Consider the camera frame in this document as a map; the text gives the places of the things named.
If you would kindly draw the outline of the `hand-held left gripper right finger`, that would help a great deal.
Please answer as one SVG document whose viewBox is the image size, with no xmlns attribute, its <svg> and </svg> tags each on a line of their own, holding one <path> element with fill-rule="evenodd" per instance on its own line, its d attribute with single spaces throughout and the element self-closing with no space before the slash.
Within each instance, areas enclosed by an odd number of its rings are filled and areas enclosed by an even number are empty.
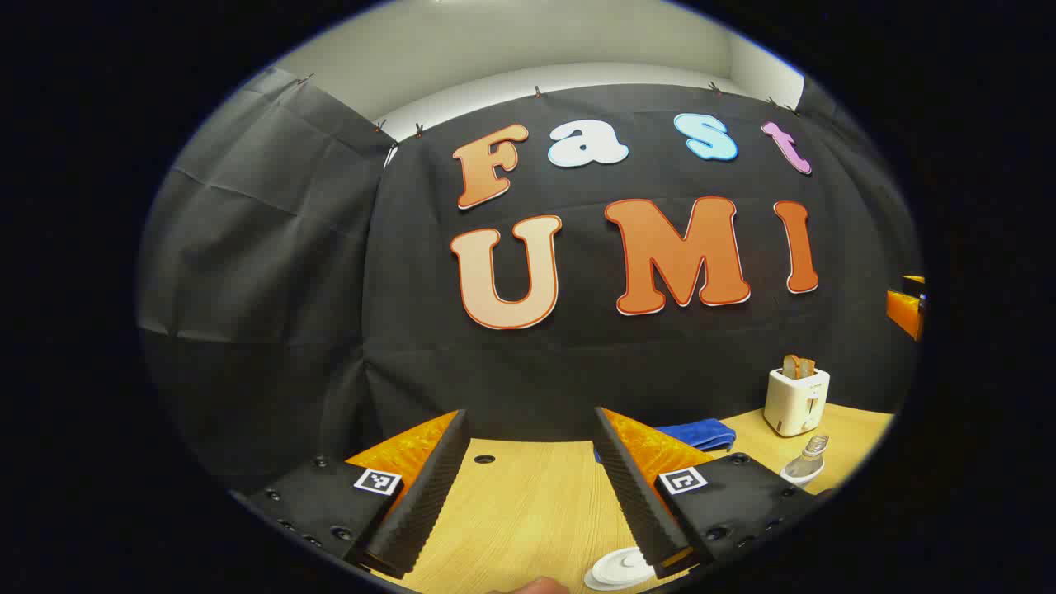
<svg viewBox="0 0 1056 594">
<path fill-rule="evenodd" d="M 706 454 L 610 409 L 593 413 L 596 453 L 657 578 L 741 558 L 821 507 L 750 454 Z"/>
</svg>

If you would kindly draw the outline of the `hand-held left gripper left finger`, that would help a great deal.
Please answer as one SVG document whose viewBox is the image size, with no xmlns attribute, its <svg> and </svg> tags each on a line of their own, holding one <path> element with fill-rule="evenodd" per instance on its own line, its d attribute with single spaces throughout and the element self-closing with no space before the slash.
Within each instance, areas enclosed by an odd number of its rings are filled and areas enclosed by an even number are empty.
<svg viewBox="0 0 1056 594">
<path fill-rule="evenodd" d="M 246 503 L 328 556 L 404 578 L 437 523 L 470 444 L 464 409 L 344 460 L 318 458 L 249 493 Z"/>
</svg>

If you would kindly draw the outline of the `white teacup lid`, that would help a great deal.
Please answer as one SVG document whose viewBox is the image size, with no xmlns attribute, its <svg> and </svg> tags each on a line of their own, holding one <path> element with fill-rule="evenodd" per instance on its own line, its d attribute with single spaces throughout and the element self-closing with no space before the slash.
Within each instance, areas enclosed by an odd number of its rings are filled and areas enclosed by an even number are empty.
<svg viewBox="0 0 1056 594">
<path fill-rule="evenodd" d="M 647 582 L 656 578 L 656 572 L 645 560 L 644 553 L 639 547 L 623 547 L 600 557 L 591 570 L 600 579 L 621 582 L 621 580 L 641 579 Z"/>
</svg>

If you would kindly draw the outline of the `green label water bottle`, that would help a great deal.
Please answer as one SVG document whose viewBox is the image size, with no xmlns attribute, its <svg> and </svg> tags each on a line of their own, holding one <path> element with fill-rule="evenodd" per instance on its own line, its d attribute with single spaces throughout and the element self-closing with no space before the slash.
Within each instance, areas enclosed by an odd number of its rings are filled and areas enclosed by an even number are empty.
<svg viewBox="0 0 1056 594">
<path fill-rule="evenodd" d="M 825 469 L 823 452 L 827 449 L 829 440 L 830 437 L 825 435 L 811 437 L 804 445 L 802 454 L 785 464 L 780 471 L 782 479 L 796 488 L 805 489 Z"/>
</svg>

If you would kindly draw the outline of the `blue folded towel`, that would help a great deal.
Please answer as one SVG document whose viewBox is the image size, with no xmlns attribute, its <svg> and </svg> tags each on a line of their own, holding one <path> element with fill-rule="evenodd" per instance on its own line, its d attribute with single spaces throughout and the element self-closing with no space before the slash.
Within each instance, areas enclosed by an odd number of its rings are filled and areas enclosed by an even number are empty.
<svg viewBox="0 0 1056 594">
<path fill-rule="evenodd" d="M 686 424 L 656 427 L 656 430 L 663 435 L 674 437 L 690 447 L 701 451 L 731 451 L 736 441 L 737 433 L 724 422 L 708 417 Z"/>
</svg>

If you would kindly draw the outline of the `white toaster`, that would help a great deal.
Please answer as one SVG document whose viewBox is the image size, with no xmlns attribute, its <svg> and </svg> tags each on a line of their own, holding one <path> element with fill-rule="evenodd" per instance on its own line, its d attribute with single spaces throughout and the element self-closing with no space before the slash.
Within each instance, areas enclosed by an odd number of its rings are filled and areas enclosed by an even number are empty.
<svg viewBox="0 0 1056 594">
<path fill-rule="evenodd" d="M 769 373 L 763 417 L 777 435 L 799 437 L 818 428 L 830 379 L 823 370 L 803 379 L 789 379 L 781 369 Z"/>
</svg>

